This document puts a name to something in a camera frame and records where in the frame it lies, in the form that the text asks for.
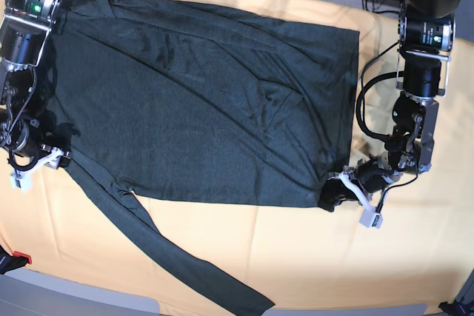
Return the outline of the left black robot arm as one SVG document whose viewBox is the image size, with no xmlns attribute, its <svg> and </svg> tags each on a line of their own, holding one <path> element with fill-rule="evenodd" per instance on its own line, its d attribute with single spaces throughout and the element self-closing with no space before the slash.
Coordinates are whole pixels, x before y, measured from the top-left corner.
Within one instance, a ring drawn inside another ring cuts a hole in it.
<svg viewBox="0 0 474 316">
<path fill-rule="evenodd" d="M 403 174 L 418 178 L 431 167 L 433 133 L 438 115 L 436 97 L 449 78 L 455 41 L 455 11 L 461 0 L 404 0 L 399 13 L 399 40 L 395 43 L 404 66 L 361 83 L 355 116 L 361 131 L 383 143 L 385 151 L 356 167 L 333 173 L 325 183 L 318 205 L 333 212 L 345 201 L 356 201 L 379 217 L 387 193 L 400 187 Z M 390 134 L 373 132 L 365 119 L 365 95 L 376 84 L 395 79 L 400 90 Z"/>
</svg>

